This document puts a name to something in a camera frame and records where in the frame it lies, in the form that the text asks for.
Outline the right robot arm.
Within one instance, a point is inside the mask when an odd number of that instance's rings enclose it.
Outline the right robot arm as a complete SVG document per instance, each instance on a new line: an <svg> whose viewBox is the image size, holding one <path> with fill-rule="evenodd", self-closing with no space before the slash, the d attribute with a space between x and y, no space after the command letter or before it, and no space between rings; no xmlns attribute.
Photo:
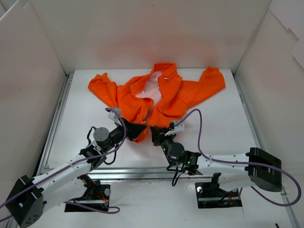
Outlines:
<svg viewBox="0 0 304 228"><path fill-rule="evenodd" d="M151 127L152 143L160 146L168 161L168 171L192 175L231 174L230 179L220 177L210 184L211 192L220 196L233 189L257 186L269 192L282 190L282 162L277 157L256 147L249 152L233 155L205 155L191 152L175 142L176 134L169 128Z"/></svg>

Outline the orange zip jacket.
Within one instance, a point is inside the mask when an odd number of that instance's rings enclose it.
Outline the orange zip jacket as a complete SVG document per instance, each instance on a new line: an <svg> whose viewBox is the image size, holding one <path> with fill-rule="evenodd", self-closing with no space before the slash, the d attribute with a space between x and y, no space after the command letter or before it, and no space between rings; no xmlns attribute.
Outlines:
<svg viewBox="0 0 304 228"><path fill-rule="evenodd" d="M175 63L155 64L150 73L134 76L123 85L111 81L107 73L96 75L88 89L108 107L121 109L131 123L169 127L186 111L226 87L218 68L208 67L198 81L184 80Z"/></svg>

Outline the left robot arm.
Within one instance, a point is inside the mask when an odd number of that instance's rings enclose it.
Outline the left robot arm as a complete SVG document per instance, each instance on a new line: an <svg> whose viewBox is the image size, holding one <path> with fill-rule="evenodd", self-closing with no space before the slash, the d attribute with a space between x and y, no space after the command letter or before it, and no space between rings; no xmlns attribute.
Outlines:
<svg viewBox="0 0 304 228"><path fill-rule="evenodd" d="M92 127L93 140L80 153L62 166L42 175L17 179L3 206L21 228L33 225L44 212L61 203L92 201L98 194L98 184L88 173L98 168L110 153L115 153L127 139L134 141L146 130L146 125L116 122L116 128Z"/></svg>

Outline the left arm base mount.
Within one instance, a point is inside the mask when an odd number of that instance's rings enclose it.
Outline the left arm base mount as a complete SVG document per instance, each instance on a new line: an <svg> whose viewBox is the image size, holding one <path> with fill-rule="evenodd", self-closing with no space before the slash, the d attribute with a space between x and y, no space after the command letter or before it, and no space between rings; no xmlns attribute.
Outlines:
<svg viewBox="0 0 304 228"><path fill-rule="evenodd" d="M92 209L108 211L110 184L102 184L99 180L92 180L88 175L81 175L78 179L84 183L86 191L82 197L70 201Z"/></svg>

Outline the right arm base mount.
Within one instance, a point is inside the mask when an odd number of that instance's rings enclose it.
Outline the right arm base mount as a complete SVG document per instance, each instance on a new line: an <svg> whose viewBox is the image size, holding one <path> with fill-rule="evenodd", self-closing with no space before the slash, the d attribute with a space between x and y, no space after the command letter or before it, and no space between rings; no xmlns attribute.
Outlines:
<svg viewBox="0 0 304 228"><path fill-rule="evenodd" d="M221 174L213 174L209 182L196 182L196 198L199 209L223 209L242 207L239 191L225 191L219 187Z"/></svg>

